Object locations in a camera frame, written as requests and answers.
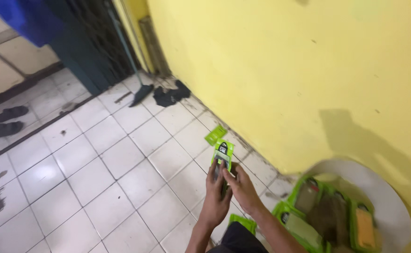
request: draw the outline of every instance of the slipper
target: slipper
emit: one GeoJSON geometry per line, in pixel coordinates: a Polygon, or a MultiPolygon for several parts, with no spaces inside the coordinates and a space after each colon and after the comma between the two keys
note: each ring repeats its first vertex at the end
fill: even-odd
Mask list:
{"type": "Polygon", "coordinates": [[[4,109],[0,114],[0,123],[7,121],[12,118],[18,118],[29,112],[26,106],[17,106],[13,108],[4,109]]]}
{"type": "Polygon", "coordinates": [[[0,138],[14,135],[23,129],[24,123],[21,121],[0,124],[0,138]]]}

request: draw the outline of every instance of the white tile floor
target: white tile floor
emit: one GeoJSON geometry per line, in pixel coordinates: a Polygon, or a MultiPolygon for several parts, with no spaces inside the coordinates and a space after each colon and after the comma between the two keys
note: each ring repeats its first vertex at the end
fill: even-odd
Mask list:
{"type": "MultiPolygon", "coordinates": [[[[31,95],[54,90],[70,98],[50,89],[65,79],[57,73],[31,95]]],[[[0,253],[185,251],[213,152],[204,136],[219,120],[194,97],[167,108],[151,96],[134,108],[126,107],[130,100],[115,104],[135,88],[135,77],[123,83],[0,156],[0,172],[7,171],[0,179],[0,253]]],[[[291,185],[235,134],[225,138],[272,209],[291,185]]],[[[235,199],[215,242],[231,213],[243,215],[235,199]]]]}
{"type": "Polygon", "coordinates": [[[64,68],[42,79],[32,88],[0,104],[0,113],[5,108],[20,105],[29,108],[29,113],[26,115],[5,122],[21,121],[24,123],[24,128],[16,135],[0,138],[0,150],[57,117],[65,103],[79,103],[90,96],[82,83],[68,69],[64,68]]]}

